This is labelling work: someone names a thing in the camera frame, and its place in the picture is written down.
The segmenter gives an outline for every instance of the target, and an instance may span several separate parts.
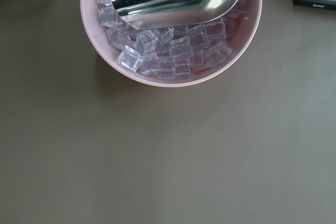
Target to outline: bowl rim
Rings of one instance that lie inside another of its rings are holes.
[[[237,55],[225,66],[223,66],[222,68],[218,69],[217,71],[199,78],[197,80],[193,80],[193,81],[187,81],[187,82],[180,82],[180,83],[162,83],[162,82],[154,82],[154,81],[149,81],[149,80],[144,80],[141,79],[139,77],[136,77],[135,75],[133,75],[133,73],[120,68],[115,67],[109,59],[107,59],[104,56],[104,53],[102,52],[102,50],[97,47],[96,43],[95,43],[95,38],[93,37],[92,33],[90,32],[89,28],[88,28],[88,16],[87,14],[84,12],[84,5],[85,5],[85,1],[84,0],[80,0],[80,11],[81,11],[81,17],[82,17],[82,21],[85,27],[85,31],[93,45],[93,47],[96,49],[96,51],[98,52],[98,54],[111,66],[113,67],[116,71],[120,72],[121,74],[123,74],[124,76],[127,76],[128,78],[143,83],[143,84],[147,84],[147,85],[151,85],[151,86],[155,86],[155,87],[164,87],[164,88],[179,88],[179,87],[187,87],[187,86],[192,86],[204,81],[207,81],[219,74],[221,74],[222,72],[224,72],[226,69],[228,69],[230,66],[232,66],[238,59],[239,57],[245,52],[245,50],[248,48],[248,46],[250,45],[260,22],[260,17],[261,17],[261,10],[262,10],[262,6],[263,6],[263,0],[258,0],[258,6],[256,6],[257,9],[257,17],[256,17],[256,22],[254,23],[253,29],[251,34],[249,35],[246,43],[244,44],[244,46],[242,47],[242,49],[237,53]]]

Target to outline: tabletop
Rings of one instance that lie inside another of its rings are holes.
[[[0,0],[0,223],[334,224],[336,12],[263,1],[233,66],[169,89],[79,0]]]

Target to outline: bowl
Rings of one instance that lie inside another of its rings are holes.
[[[99,55],[115,70],[121,74],[144,84],[157,87],[185,87],[209,80],[226,69],[228,69],[246,50],[257,30],[261,15],[262,0],[247,0],[246,13],[236,22],[236,33],[232,39],[227,41],[232,49],[229,61],[216,68],[196,71],[189,79],[185,80],[160,80],[157,76],[143,76],[139,73],[132,73],[118,65],[120,51],[110,47],[104,27],[99,25],[98,4],[96,0],[80,0],[80,9],[83,24],[88,37]]]

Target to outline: gray surface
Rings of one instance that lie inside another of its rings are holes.
[[[79,0],[0,0],[0,223],[336,222],[336,12],[264,0],[244,55],[163,89],[109,67]]]

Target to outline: brand logo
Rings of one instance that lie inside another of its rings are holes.
[[[316,5],[316,4],[313,4],[313,7],[325,8],[325,5]]]

